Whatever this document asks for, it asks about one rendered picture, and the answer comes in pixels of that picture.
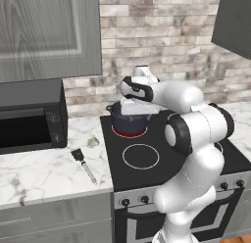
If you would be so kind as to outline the grey wall cupboard door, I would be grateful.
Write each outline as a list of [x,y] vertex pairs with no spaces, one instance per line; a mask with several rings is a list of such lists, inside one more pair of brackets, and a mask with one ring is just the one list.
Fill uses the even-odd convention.
[[0,0],[0,82],[101,72],[99,0]]

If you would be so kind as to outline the black microwave oven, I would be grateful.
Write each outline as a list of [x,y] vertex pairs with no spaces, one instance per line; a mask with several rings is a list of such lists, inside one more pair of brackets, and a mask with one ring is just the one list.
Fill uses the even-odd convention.
[[0,155],[67,144],[68,112],[61,79],[0,83]]

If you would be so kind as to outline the grey base cupboard door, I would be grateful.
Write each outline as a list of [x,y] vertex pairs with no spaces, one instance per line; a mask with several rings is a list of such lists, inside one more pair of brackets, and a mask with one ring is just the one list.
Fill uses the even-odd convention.
[[105,219],[0,238],[0,243],[113,243],[112,220]]

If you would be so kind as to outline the grey drawer front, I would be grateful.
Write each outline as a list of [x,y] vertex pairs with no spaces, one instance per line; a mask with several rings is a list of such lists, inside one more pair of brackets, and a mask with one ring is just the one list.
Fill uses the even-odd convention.
[[29,216],[32,216],[30,221],[0,226],[0,237],[23,234],[42,228],[54,228],[78,221],[86,223],[110,219],[112,217],[111,194],[102,193],[0,210],[0,222]]

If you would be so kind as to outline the dark grey wall cupboard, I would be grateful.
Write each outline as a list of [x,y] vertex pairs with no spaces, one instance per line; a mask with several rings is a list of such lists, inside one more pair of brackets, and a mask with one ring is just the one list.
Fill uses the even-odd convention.
[[212,42],[251,60],[251,0],[220,0]]

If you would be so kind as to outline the black stove with hob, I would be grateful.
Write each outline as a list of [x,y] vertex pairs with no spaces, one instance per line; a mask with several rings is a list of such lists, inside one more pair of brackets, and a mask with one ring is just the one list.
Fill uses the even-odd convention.
[[[153,117],[147,130],[139,136],[118,135],[112,127],[111,117],[100,118],[110,172],[114,185],[114,201],[117,192],[154,187],[167,182],[175,176],[185,162],[185,157],[167,143],[164,128],[171,113],[165,111]],[[227,139],[215,144],[223,153],[225,165],[215,183],[218,192],[220,185],[226,182],[227,190],[247,188],[251,177],[251,162]],[[238,187],[237,180],[243,180],[244,186]],[[201,243],[220,243],[221,239]]]

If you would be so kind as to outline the black oven door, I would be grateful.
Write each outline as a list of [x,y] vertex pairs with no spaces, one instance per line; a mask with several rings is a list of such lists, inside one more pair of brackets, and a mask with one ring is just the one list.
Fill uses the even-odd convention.
[[[224,199],[234,190],[218,192],[216,200]],[[150,243],[153,236],[161,229],[165,221],[164,214],[145,219],[127,219],[122,215],[123,211],[136,214],[158,212],[152,200],[153,191],[154,187],[149,187],[115,194],[116,243]],[[241,194],[228,204],[215,206],[209,210],[205,208],[197,215],[192,222],[191,233],[199,242],[222,238]],[[147,204],[140,201],[144,195],[149,198]],[[122,199],[129,199],[130,203],[127,207],[122,205]]]

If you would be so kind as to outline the grey wall socket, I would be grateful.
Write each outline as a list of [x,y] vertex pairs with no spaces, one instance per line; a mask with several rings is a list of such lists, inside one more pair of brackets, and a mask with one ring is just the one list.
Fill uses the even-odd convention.
[[228,62],[218,62],[216,71],[215,71],[215,78],[217,80],[223,80],[226,75]]

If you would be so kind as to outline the dark blue cooking pot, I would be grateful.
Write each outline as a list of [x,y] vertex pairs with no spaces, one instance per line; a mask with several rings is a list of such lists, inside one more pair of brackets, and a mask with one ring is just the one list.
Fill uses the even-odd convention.
[[117,134],[125,137],[138,136],[144,133],[151,119],[148,115],[124,116],[121,112],[120,102],[108,105],[106,110],[111,115],[113,130]]

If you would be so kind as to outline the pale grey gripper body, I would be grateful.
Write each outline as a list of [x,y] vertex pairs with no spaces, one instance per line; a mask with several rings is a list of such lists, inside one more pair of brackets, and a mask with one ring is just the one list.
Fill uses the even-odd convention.
[[153,115],[160,112],[158,106],[140,100],[122,98],[120,103],[121,113],[124,116]]

